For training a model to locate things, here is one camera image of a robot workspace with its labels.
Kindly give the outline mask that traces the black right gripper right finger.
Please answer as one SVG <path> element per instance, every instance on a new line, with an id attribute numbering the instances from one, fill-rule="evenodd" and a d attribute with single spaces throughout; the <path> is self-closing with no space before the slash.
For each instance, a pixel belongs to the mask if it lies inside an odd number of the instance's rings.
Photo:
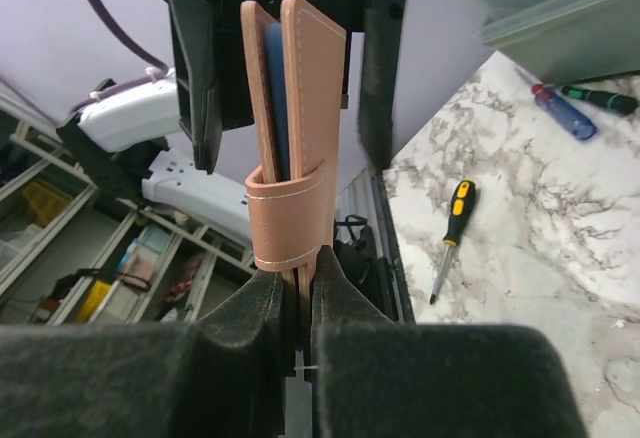
<path id="1" fill-rule="evenodd" d="M 560 356 L 515 325 L 402 324 L 345 277 L 330 247 L 312 294 L 318 437 L 584 437 Z"/>

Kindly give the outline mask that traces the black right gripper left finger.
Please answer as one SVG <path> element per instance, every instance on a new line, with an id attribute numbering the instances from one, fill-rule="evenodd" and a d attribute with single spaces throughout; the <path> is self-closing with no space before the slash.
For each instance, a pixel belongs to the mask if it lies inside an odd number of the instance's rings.
<path id="1" fill-rule="evenodd" d="M 5 437 L 274 437 L 284 284 L 260 271 L 195 323 L 5 326 Z"/>

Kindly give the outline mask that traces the tan leather card holder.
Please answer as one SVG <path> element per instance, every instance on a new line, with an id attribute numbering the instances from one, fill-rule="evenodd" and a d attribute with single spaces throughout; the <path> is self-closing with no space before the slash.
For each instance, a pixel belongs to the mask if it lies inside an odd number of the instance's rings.
<path id="1" fill-rule="evenodd" d="M 283 0 L 279 18 L 240 5 L 246 72 L 261 164 L 246 179 L 255 263 L 280 272 L 293 305 L 287 322 L 311 335 L 317 255 L 333 243 L 346 32 L 306 0 Z M 275 114 L 268 104 L 267 26 L 282 26 L 290 176 L 277 172 Z"/>

